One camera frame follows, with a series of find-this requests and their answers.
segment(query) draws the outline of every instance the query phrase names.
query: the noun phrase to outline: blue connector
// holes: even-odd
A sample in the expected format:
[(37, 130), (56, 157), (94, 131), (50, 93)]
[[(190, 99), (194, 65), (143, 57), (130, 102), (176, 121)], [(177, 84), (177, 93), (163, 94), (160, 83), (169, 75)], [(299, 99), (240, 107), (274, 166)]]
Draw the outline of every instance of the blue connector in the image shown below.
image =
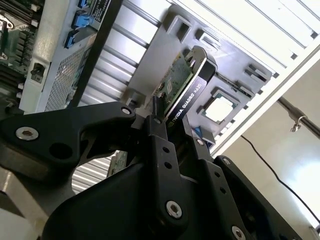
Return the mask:
[(78, 30), (69, 32), (68, 37), (66, 38), (66, 41), (65, 41), (65, 45), (64, 45), (64, 47), (66, 49), (71, 48), (75, 44), (76, 36), (77, 36), (78, 32), (79, 32)]
[(94, 18), (89, 15), (86, 11), (79, 10), (75, 13), (73, 22), (72, 22), (72, 28), (78, 29), (78, 28), (85, 28), (86, 26), (92, 24), (94, 22)]
[(83, 9), (83, 8), (87, 8), (89, 5), (88, 5), (88, 0), (79, 0), (79, 4), (78, 4), (78, 7)]

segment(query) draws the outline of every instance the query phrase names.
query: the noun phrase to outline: metal mesh grille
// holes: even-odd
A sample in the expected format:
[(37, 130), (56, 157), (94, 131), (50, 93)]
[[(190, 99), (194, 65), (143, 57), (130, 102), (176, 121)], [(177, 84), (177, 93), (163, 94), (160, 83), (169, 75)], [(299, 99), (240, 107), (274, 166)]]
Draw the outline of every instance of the metal mesh grille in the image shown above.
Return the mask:
[(84, 48), (76, 51), (60, 63), (45, 112), (64, 108), (83, 54)]

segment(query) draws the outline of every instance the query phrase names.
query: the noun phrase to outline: hole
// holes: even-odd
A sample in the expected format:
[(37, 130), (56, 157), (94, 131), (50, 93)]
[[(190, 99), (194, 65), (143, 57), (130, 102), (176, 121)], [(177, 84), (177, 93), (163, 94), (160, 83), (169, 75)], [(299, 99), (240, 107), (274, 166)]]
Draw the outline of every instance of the hole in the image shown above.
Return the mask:
[(242, 234), (239, 230), (236, 230), (235, 231), (235, 234), (239, 237), (239, 238), (242, 238)]
[(172, 169), (172, 165), (170, 163), (168, 163), (167, 161), (164, 163), (164, 165), (167, 169)]
[(316, 37), (318, 37), (318, 33), (316, 33), (315, 31), (312, 32), (311, 37), (313, 39), (315, 39)]
[(179, 209), (175, 205), (171, 205), (170, 208), (175, 214), (179, 211)]
[(295, 60), (297, 57), (298, 57), (298, 55), (295, 54), (295, 53), (293, 53), (292, 56), (291, 56), (291, 58), (292, 58), (293, 60)]
[(24, 131), (22, 132), (22, 134), (25, 135), (25, 136), (27, 136), (27, 137), (31, 137), (31, 136), (33, 135), (33, 133), (30, 132), (29, 130), (24, 130)]
[(227, 191), (223, 188), (223, 187), (220, 187), (220, 191), (223, 193), (223, 194), (226, 194)]
[(276, 79), (277, 77), (279, 77), (279, 73), (275, 73), (275, 74), (273, 74), (273, 77)]
[(164, 146), (162, 149), (163, 149), (163, 151), (165, 151), (167, 154), (170, 153), (169, 149), (166, 148), (165, 146)]
[(49, 148), (50, 154), (56, 159), (68, 159), (72, 156), (72, 149), (68, 145), (56, 142)]
[(287, 237), (283, 236), (282, 234), (279, 235), (280, 240), (288, 240)]

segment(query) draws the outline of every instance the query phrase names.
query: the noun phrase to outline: bolt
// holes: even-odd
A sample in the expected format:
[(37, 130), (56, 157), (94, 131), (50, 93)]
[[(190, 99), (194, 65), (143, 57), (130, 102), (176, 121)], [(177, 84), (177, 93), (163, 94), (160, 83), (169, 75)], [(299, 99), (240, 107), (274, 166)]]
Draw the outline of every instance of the bolt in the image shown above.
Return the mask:
[(125, 107), (123, 107), (122, 109), (122, 112), (124, 112), (125, 114), (131, 114), (131, 111), (129, 110), (129, 109), (127, 109), (127, 108), (125, 108)]
[(165, 205), (166, 211), (174, 219), (179, 219), (182, 216), (182, 209), (175, 201), (168, 201)]
[(153, 120), (154, 120), (157, 124), (161, 124), (161, 121), (160, 121), (158, 118), (154, 117)]
[(245, 234), (243, 233), (243, 231), (241, 231), (239, 227), (232, 226), (231, 230), (236, 240), (246, 240)]
[(31, 140), (35, 140), (39, 137), (39, 133), (37, 130), (35, 130), (32, 127), (28, 127), (28, 126), (23, 126), (18, 128), (15, 131), (15, 135), (21, 139), (21, 140), (25, 140), (25, 141), (31, 141)]
[(228, 159), (226, 159), (226, 158), (222, 158), (222, 160), (225, 162), (225, 164), (227, 164), (227, 165), (231, 165), (231, 163), (230, 163), (230, 161), (229, 161)]
[(204, 142), (201, 141), (200, 139), (197, 139), (196, 142), (197, 142), (198, 144), (200, 144), (201, 146), (204, 146), (204, 145), (205, 145)]

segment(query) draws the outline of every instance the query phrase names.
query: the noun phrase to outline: green circuit board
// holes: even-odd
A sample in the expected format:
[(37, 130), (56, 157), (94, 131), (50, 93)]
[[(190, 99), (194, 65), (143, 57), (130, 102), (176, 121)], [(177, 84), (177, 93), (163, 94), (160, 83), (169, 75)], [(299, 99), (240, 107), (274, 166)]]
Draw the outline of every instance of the green circuit board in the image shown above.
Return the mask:
[(179, 53), (152, 94), (153, 96), (163, 98), (165, 113), (175, 103), (181, 92), (190, 82), (192, 76), (192, 69), (184, 56)]
[(6, 66), (22, 75), (28, 73), (37, 31), (9, 14), (1, 13), (10, 24), (0, 39), (0, 65)]

